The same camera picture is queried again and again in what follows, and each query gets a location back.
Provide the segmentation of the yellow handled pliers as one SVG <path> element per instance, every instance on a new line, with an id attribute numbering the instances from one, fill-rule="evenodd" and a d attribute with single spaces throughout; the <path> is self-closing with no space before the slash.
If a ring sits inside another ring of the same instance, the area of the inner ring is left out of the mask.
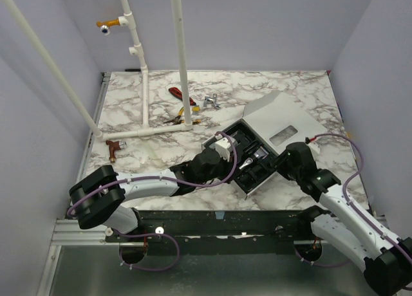
<path id="1" fill-rule="evenodd" d="M 183 113 L 184 113 L 184 107 L 181 107 L 181 109 L 178 112 L 178 115 L 170 120 L 165 121 L 165 124 L 173 124 L 173 125 L 178 125 L 182 124 L 185 122 L 183 119 Z"/>

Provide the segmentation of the orange faucet on pipe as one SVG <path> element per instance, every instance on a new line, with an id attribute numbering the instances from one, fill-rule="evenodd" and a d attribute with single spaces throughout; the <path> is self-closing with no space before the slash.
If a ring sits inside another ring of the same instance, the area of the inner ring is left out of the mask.
<path id="1" fill-rule="evenodd" d="M 97 21 L 96 26 L 104 35 L 109 35 L 111 31 L 111 27 L 120 26 L 119 19 L 113 19 L 108 21 Z"/>

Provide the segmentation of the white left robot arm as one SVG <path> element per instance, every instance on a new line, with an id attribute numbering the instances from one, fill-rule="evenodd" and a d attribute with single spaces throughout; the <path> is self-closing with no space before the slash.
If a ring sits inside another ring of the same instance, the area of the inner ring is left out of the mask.
<path id="1" fill-rule="evenodd" d="M 207 148 L 192 160 L 160 172 L 127 174 L 103 165 L 70 190 L 67 216 L 83 230 L 105 225 L 118 230 L 128 241 L 142 236 L 143 226 L 136 211 L 122 207 L 125 201 L 151 196 L 183 196 L 231 180 L 238 160 L 235 150 Z"/>

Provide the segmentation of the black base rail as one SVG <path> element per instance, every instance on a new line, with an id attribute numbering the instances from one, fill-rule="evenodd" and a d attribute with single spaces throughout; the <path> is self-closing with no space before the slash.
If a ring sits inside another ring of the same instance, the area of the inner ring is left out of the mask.
<path id="1" fill-rule="evenodd" d="M 132 237 L 112 230 L 108 243 L 118 243 L 132 257 L 147 255 L 293 255 L 316 261 L 323 242 L 298 210 L 183 211 L 142 210 Z"/>

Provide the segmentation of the chrome faucet fitting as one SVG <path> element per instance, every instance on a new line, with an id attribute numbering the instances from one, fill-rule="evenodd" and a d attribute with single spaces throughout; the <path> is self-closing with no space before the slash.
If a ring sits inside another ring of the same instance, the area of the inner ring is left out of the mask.
<path id="1" fill-rule="evenodd" d="M 208 107 L 211 105 L 214 109 L 220 109 L 221 106 L 218 103 L 218 95 L 216 93 L 213 93 L 211 97 L 204 97 L 203 99 L 203 107 Z"/>

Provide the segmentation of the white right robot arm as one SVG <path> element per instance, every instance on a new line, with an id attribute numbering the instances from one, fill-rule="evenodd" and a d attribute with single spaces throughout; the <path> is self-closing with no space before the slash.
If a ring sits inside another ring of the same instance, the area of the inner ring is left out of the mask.
<path id="1" fill-rule="evenodd" d="M 276 167 L 318 203 L 301 212 L 300 237 L 315 236 L 334 246 L 378 295 L 394 295 L 411 284 L 411 238 L 400 238 L 363 209 L 336 175 L 317 167 L 309 146 L 287 145 Z"/>

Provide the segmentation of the red black utility knife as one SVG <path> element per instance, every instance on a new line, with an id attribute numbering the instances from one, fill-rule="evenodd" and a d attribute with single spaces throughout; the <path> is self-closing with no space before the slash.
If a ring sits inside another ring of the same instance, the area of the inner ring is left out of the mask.
<path id="1" fill-rule="evenodd" d="M 174 98 L 177 98 L 177 99 L 179 99 L 179 100 L 183 100 L 183 94 L 182 94 L 182 92 L 177 88 L 177 87 L 171 87 L 171 88 L 169 88 L 168 89 L 168 92 L 170 93 L 170 94 L 172 94 L 172 96 L 174 97 Z M 196 106 L 197 105 L 197 103 L 190 97 L 189 98 L 189 103 L 190 103 L 190 106 Z"/>

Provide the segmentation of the white hair clipper kit box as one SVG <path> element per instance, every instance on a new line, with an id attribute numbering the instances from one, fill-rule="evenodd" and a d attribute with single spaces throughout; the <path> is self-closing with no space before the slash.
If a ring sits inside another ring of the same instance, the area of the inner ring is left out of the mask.
<path id="1" fill-rule="evenodd" d="M 237 142 L 238 164 L 232 184 L 236 190 L 251 195 L 266 183 L 276 171 L 276 158 L 294 142 L 304 142 L 306 137 L 325 133 L 326 128 L 312 118 L 286 94 L 271 93 L 247 104 L 243 116 L 223 129 Z M 268 152 L 265 158 L 239 170 L 240 165 L 259 148 Z M 330 177 L 324 169 L 296 182 L 301 190 L 317 196 L 326 189 Z"/>

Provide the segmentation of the white PVC pipe frame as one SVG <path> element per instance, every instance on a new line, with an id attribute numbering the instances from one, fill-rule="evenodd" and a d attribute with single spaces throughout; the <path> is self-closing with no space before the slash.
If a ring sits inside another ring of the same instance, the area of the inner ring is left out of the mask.
<path id="1" fill-rule="evenodd" d="M 176 46 L 178 51 L 178 66 L 180 74 L 180 86 L 183 94 L 184 120 L 185 122 L 178 125 L 151 127 L 149 125 L 149 69 L 145 60 L 144 49 L 140 42 L 136 21 L 131 10 L 128 0 L 120 0 L 123 9 L 123 15 L 117 17 L 120 21 L 120 26 L 125 26 L 129 29 L 133 45 L 129 47 L 129 53 L 138 58 L 140 64 L 140 71 L 142 74 L 142 126 L 135 131 L 123 131 L 118 133 L 104 133 L 99 128 L 86 108 L 74 92 L 70 83 L 63 75 L 62 71 L 52 59 L 44 47 L 40 38 L 34 32 L 29 22 L 26 20 L 23 13 L 20 11 L 14 0 L 2 0 L 11 16 L 16 21 L 17 25 L 22 29 L 25 36 L 28 38 L 34 49 L 40 55 L 44 63 L 47 65 L 51 74 L 55 77 L 57 82 L 63 88 L 66 96 L 70 99 L 77 111 L 86 121 L 88 127 L 91 129 L 94 137 L 101 141 L 119 139 L 119 138 L 134 138 L 142 136 L 152 136 L 154 134 L 163 134 L 178 131 L 190 131 L 193 129 L 192 116 L 189 111 L 189 88 L 187 78 L 187 66 L 185 57 L 185 38 L 183 29 L 183 14 L 182 14 L 182 0 L 171 0 L 171 10 L 173 14 L 174 33 L 176 37 Z"/>

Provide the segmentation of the brown garden faucet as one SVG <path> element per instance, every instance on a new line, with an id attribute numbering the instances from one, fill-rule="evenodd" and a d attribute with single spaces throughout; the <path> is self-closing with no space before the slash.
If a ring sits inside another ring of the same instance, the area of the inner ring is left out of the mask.
<path id="1" fill-rule="evenodd" d="M 117 160 L 116 152 L 127 147 L 127 143 L 124 140 L 119 141 L 111 141 L 106 140 L 105 144 L 108 146 L 109 149 L 109 161 L 111 163 L 115 163 Z"/>

